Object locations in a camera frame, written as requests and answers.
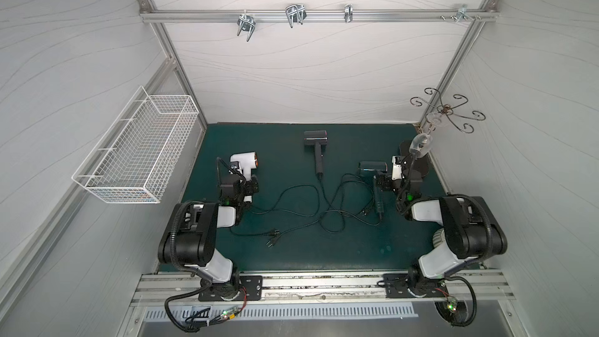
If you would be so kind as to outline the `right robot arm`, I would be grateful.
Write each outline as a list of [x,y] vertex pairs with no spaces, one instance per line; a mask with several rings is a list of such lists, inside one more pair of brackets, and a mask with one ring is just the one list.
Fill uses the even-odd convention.
[[433,250],[419,257],[405,280],[415,297],[424,297],[434,283],[464,268],[503,255],[508,241],[482,197],[450,193],[436,198],[420,194],[422,174],[413,156],[392,157],[392,171],[374,177],[379,191],[396,195],[396,210],[409,221],[436,223]]

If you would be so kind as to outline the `green hair dryer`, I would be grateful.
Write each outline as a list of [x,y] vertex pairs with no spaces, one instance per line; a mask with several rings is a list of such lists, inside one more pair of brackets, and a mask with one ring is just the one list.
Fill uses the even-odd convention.
[[368,179],[372,183],[374,194],[374,207],[380,220],[385,213],[383,192],[385,189],[385,180],[388,173],[388,166],[385,162],[362,161],[359,162],[358,172],[360,177]]

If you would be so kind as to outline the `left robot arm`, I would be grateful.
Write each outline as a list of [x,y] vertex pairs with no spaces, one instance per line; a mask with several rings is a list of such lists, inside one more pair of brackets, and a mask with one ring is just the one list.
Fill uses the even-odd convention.
[[209,290],[224,297],[235,296],[240,276],[234,263],[216,248],[219,229],[240,223],[258,192],[252,171],[257,159],[231,157],[228,174],[218,178],[217,202],[187,201],[176,204],[158,246],[158,261],[179,271],[202,275],[212,281]]

